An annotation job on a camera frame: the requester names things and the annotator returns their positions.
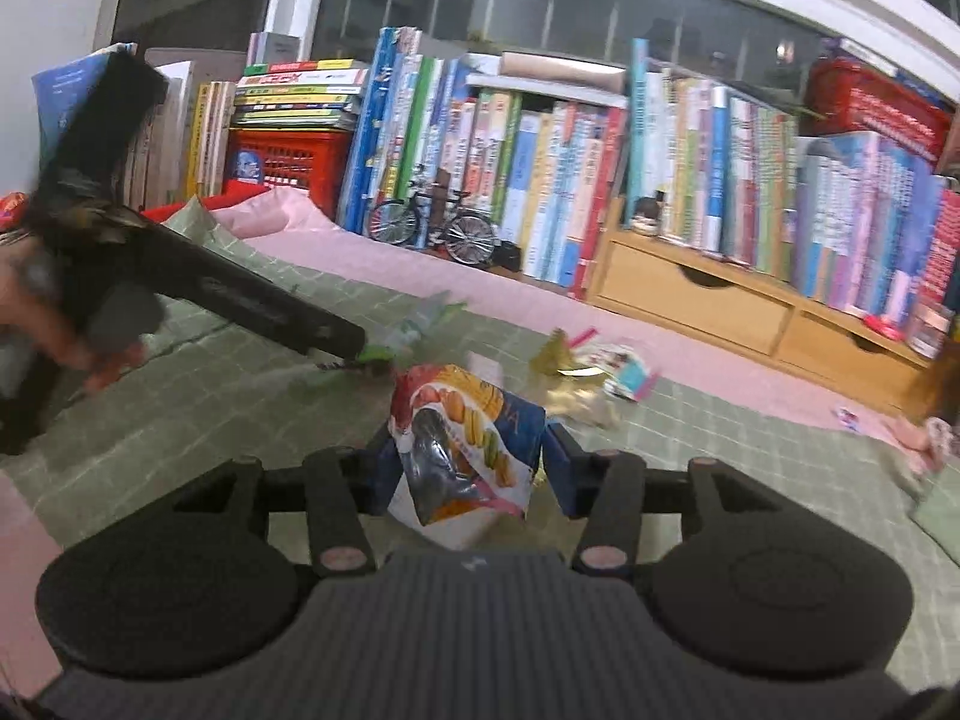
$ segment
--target white wall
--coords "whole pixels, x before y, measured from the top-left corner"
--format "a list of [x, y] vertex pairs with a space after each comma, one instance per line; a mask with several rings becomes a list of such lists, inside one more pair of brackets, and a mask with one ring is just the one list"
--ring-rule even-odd
[[[0, 12], [0, 196], [32, 188], [37, 107], [31, 76], [109, 43], [118, 0], [2, 0]], [[271, 0], [268, 28], [285, 28], [294, 0]]]

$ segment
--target red plastic crate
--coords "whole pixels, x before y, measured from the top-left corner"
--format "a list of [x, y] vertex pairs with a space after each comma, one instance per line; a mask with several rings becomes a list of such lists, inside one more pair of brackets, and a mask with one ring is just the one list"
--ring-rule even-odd
[[251, 184], [293, 186], [328, 218], [337, 218], [337, 200], [347, 167], [352, 132], [230, 132], [227, 176]]

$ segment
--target pink fabric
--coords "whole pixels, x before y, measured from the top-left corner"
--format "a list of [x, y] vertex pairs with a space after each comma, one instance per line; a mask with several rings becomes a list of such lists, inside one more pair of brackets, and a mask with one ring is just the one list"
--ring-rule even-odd
[[596, 327], [605, 335], [628, 338], [648, 350], [668, 379], [760, 413], [838, 430], [834, 410], [845, 406], [859, 416], [864, 434], [896, 446], [879, 413], [830, 389], [653, 324], [346, 232], [323, 215], [303, 190], [273, 189], [213, 215], [256, 250], [294, 265], [408, 295], [450, 290], [455, 298], [467, 300], [472, 312], [541, 333], [562, 327], [576, 335]]
[[0, 665], [11, 685], [0, 689], [32, 696], [59, 674], [34, 612], [40, 574], [59, 546], [6, 474], [0, 472]]

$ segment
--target drawer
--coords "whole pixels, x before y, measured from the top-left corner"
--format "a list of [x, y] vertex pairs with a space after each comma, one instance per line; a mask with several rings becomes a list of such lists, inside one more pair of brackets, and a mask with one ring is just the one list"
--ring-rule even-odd
[[865, 403], [901, 405], [919, 369], [894, 352], [811, 314], [790, 322], [776, 357]]
[[598, 295], [771, 354], [789, 307], [625, 245], [611, 246]]

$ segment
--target drawer handle cutout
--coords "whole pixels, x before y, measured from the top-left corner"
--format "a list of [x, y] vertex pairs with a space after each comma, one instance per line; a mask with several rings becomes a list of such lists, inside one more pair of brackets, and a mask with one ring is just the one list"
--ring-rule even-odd
[[688, 265], [678, 265], [678, 268], [683, 274], [683, 278], [698, 287], [704, 287], [708, 290], [725, 290], [727, 287], [733, 286], [733, 282], [727, 281], [727, 279], [713, 274], [705, 274], [704, 271], [698, 271], [698, 269], [690, 268]]
[[857, 333], [851, 332], [848, 334], [853, 339], [853, 342], [856, 344], [856, 347], [860, 349], [860, 351], [867, 352], [868, 354], [880, 354], [883, 351], [883, 347], [879, 343], [874, 343], [868, 338], [858, 336]]

